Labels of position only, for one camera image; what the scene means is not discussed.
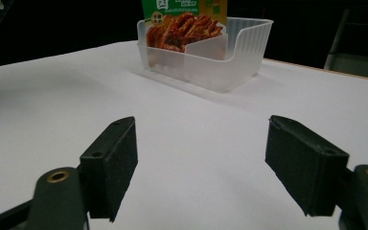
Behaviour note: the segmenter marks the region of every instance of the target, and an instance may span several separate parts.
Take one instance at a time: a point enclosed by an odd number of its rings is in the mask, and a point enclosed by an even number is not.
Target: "food package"
[[[226,33],[227,0],[142,0],[147,45],[186,52],[186,45]]]

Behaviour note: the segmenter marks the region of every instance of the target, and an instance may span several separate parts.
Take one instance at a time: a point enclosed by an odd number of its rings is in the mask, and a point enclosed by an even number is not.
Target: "clear plastic container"
[[[186,46],[178,53],[147,46],[145,21],[137,23],[145,69],[216,92],[241,84],[259,70],[272,20],[228,17],[226,35]]]

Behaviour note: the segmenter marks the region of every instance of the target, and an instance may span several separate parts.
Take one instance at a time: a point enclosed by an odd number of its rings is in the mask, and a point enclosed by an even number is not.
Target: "plastic tray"
[[[273,21],[228,17],[227,35],[195,42],[178,53],[147,46],[145,21],[137,23],[145,69],[216,92],[228,91],[259,70]]]

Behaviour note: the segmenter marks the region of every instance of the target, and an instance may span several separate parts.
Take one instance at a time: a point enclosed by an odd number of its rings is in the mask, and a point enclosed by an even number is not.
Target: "white table surface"
[[[1,66],[0,213],[134,116],[138,166],[115,222],[91,229],[338,229],[338,208],[305,217],[265,163],[271,115],[347,151],[349,169],[368,164],[367,79],[265,59],[213,93],[144,70],[136,41]]]

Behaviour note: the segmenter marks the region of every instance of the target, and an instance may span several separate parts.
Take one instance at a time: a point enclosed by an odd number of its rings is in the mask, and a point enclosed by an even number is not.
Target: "kimchi package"
[[[149,47],[185,52],[187,44],[225,34],[227,0],[142,0]]]

